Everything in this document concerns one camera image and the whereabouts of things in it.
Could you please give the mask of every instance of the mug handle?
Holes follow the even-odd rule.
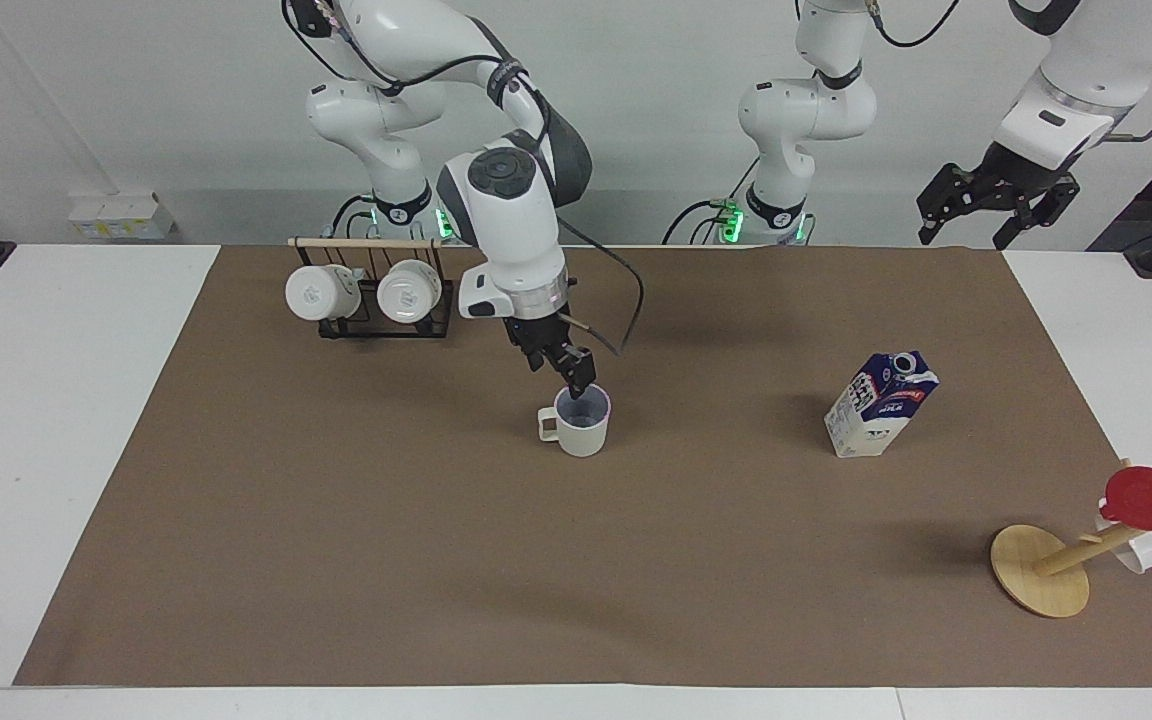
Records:
[[[554,420],[554,429],[545,427],[547,420]],[[536,424],[540,427],[540,442],[558,442],[558,410],[553,407],[541,407],[536,411]]]

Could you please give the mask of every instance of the green light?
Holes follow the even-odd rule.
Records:
[[[745,213],[735,205],[727,206],[727,225],[723,225],[723,242],[732,243],[740,241],[740,232],[745,227]]]
[[[434,209],[434,214],[438,215],[438,232],[442,233],[444,240],[453,237],[456,234],[456,228],[452,227],[452,220],[447,219],[447,213],[444,213],[442,209]]]

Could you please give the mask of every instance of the blue and white milk carton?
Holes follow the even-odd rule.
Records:
[[[882,455],[941,379],[919,353],[874,355],[824,416],[839,457]]]

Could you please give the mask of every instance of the table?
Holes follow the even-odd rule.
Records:
[[[214,247],[22,247],[0,270],[0,688],[17,669],[215,253]],[[1007,260],[1119,454],[1152,464],[1152,374],[1137,386],[1121,379],[1123,367],[1152,369],[1152,282],[1139,281],[1114,255],[1014,252]],[[131,324],[137,342],[114,343],[90,332],[105,323]],[[0,715],[99,714],[136,706],[146,714],[145,708],[158,707],[197,717],[234,707],[235,717],[245,717],[244,705],[259,705],[262,712],[454,707],[458,717],[533,715],[538,707],[561,717],[712,717],[733,711],[744,717],[901,717],[902,706],[905,717],[952,717],[956,703],[972,703],[978,717],[984,712],[980,703],[1000,712],[1016,711],[1016,703],[1037,703],[1048,712],[1074,708],[1062,710],[1061,717],[1139,717],[1130,708],[1152,708],[1152,691],[1093,694],[1100,702],[1089,695],[620,685],[463,691],[1,689]]]

